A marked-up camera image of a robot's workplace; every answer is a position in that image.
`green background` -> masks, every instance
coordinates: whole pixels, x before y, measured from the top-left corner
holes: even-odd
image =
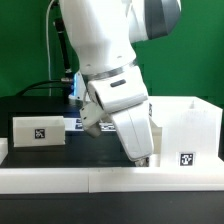
[[[48,0],[1,0],[0,96],[48,79],[45,16]],[[224,107],[224,1],[182,0],[182,15],[168,37],[133,47],[151,95],[198,96]],[[52,77],[64,76],[51,10]],[[73,70],[78,69],[69,48]]]

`white panel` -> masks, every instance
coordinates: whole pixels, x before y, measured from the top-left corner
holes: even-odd
[[[88,169],[1,169],[0,194],[88,192]]]
[[[224,170],[108,168],[92,169],[89,192],[224,190]]]
[[[8,140],[7,138],[0,138],[0,164],[3,162],[8,154]]]

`black surface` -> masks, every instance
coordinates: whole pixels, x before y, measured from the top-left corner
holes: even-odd
[[[66,132],[64,146],[13,146],[13,117],[79,117],[79,108],[65,105],[60,97],[0,98],[0,137],[8,138],[9,153],[0,168],[132,167],[116,132],[96,139],[85,132]]]
[[[48,104],[48,108],[42,106],[43,100]],[[1,107],[3,101],[5,112]],[[18,113],[24,113],[24,108],[27,108],[26,112],[36,111],[44,114],[53,111],[61,113],[66,108],[67,112],[74,113],[74,108],[61,104],[60,99],[35,98],[33,107],[32,98],[5,98],[3,101],[0,99],[1,116],[3,114],[6,116],[6,110],[15,113],[13,109],[15,105]],[[0,133],[7,136],[8,131],[2,128]],[[220,144],[220,155],[222,155],[222,137]],[[222,224],[224,223],[224,192],[0,195],[0,224],[45,223]]]

